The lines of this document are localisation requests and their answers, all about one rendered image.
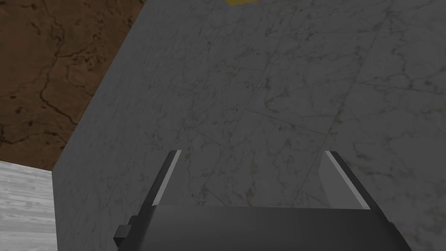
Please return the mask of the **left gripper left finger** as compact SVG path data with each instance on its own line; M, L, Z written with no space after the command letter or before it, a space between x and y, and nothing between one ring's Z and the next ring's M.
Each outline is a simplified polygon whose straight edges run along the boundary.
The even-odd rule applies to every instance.
M162 204L162 200L168 200L168 195L166 194L166 190L169 186L169 181L175 171L175 167L177 162L181 156L181 150L171 150L162 167L159 170L159 173L156 176L150 190L141 205L139 210L139 217L145 217L149 210L157 205Z

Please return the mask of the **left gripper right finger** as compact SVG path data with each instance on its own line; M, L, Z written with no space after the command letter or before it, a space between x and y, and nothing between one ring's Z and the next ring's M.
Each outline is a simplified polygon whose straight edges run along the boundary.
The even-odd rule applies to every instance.
M320 181L330 205L325 217L331 223L350 223L366 217L380 222L390 222L336 151L322 152Z

